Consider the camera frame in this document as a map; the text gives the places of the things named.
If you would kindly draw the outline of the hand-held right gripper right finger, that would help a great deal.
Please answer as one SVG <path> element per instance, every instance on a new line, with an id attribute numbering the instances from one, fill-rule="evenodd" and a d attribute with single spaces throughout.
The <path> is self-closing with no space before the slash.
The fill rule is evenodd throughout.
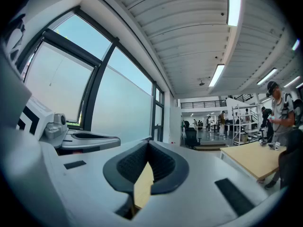
<path id="1" fill-rule="evenodd" d="M 174 192 L 153 195 L 132 219 L 134 224 L 256 224 L 282 198 L 284 191 L 268 195 L 252 178 L 218 157 L 201 151 L 160 143 L 189 164 L 186 180 Z M 215 182 L 229 179 L 254 205 L 242 216 L 232 209 Z"/>

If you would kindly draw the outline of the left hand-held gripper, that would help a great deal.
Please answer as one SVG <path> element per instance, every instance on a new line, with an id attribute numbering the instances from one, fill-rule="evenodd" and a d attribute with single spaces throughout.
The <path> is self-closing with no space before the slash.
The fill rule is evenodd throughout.
<path id="1" fill-rule="evenodd" d="M 68 130 L 64 114 L 54 113 L 33 96 L 27 102 L 16 129 L 29 132 L 37 140 L 63 150 L 99 151 L 121 146 L 121 140 L 116 136 Z"/>

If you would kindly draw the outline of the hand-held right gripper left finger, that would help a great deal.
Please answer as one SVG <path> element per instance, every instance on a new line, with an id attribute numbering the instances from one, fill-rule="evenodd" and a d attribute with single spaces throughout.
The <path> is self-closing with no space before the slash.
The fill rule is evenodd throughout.
<path id="1" fill-rule="evenodd" d="M 114 190 L 103 174 L 104 164 L 140 141 L 83 154 L 59 156 L 48 143 L 41 144 L 50 180 L 60 197 L 70 224 L 130 224 L 125 214 L 131 197 Z"/>

